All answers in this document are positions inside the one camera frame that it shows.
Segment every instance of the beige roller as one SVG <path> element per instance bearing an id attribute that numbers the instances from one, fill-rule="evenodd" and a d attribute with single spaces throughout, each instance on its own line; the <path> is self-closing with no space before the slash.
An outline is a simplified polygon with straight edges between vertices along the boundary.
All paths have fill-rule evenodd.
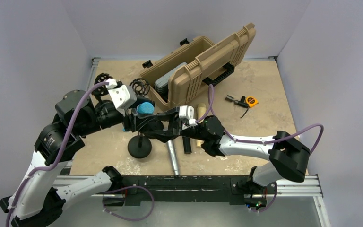
<path id="1" fill-rule="evenodd" d="M 197 120 L 200 119 L 202 116 L 204 116 L 205 114 L 205 111 L 207 111 L 207 106 L 205 105 L 205 103 L 200 103 L 198 104 L 197 106 Z M 201 144 L 203 143 L 204 141 L 202 140 L 197 140 L 196 143 L 197 143 L 197 148 L 201 148 Z"/>

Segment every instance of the table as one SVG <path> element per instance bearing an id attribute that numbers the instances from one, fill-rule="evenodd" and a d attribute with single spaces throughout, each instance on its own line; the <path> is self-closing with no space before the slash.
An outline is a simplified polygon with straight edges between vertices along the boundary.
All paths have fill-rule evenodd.
<path id="1" fill-rule="evenodd" d="M 96 75 L 104 72 L 128 84 L 138 78 L 141 64 L 146 60 L 100 60 Z M 245 109 L 225 101 L 226 95 L 240 99 L 253 96 L 259 104 L 240 119 Z M 189 105 L 207 104 L 206 93 Z M 215 87 L 213 109 L 222 125 L 231 134 L 269 136 L 277 130 L 294 133 L 295 127 L 289 104 L 274 60 L 243 60 L 234 73 Z M 122 175 L 173 175 L 166 144 L 151 140 L 152 152 L 144 159 L 134 159 L 127 151 L 129 140 L 137 133 L 122 132 L 116 125 L 87 136 L 86 146 L 74 157 L 71 175 L 95 175 L 105 166 L 114 166 Z M 185 155 L 181 138 L 174 140 L 181 175 L 248 175 L 253 166 L 267 161 L 243 156 L 211 157 L 195 147 Z"/>

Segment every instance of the tabletop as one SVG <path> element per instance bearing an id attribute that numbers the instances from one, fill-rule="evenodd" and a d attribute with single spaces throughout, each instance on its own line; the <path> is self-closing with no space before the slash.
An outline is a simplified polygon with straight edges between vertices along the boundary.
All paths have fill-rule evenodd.
<path id="1" fill-rule="evenodd" d="M 138 78 L 145 60 L 100 60 L 96 74 L 109 73 L 128 84 Z M 246 109 L 225 100 L 226 95 L 240 99 L 253 96 L 258 104 Z M 188 105 L 207 103 L 202 93 Z M 234 135 L 270 136 L 283 130 L 296 132 L 279 71 L 274 60 L 243 60 L 234 73 L 215 87 L 213 109 L 222 125 Z M 143 159 L 133 158 L 127 151 L 129 140 L 137 133 L 122 132 L 122 126 L 96 132 L 83 139 L 86 146 L 79 150 L 71 167 L 71 175 L 95 175 L 105 166 L 114 166 L 122 175 L 173 175 L 166 144 L 151 140 L 152 151 Z M 253 166 L 267 161 L 254 157 L 212 157 L 191 139 L 191 154 L 184 154 L 181 138 L 174 139 L 181 175 L 248 175 Z"/>

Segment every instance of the black round base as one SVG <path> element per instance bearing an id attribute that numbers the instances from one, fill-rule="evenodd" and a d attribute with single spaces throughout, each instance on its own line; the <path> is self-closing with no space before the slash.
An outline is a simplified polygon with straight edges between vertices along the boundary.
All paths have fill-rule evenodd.
<path id="1" fill-rule="evenodd" d="M 133 158 L 145 158 L 151 153 L 151 141 L 146 136 L 142 136 L 141 139 L 141 147 L 138 146 L 140 136 L 131 138 L 127 145 L 127 150 Z"/>

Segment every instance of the orange tape measure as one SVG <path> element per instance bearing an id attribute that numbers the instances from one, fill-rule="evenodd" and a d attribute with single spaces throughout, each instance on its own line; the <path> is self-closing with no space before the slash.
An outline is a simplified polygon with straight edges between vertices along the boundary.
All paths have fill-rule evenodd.
<path id="1" fill-rule="evenodd" d="M 245 98 L 245 103 L 247 103 L 248 106 L 251 108 L 251 107 L 255 106 L 256 104 L 258 104 L 258 100 L 252 96 L 248 96 L 247 98 Z"/>

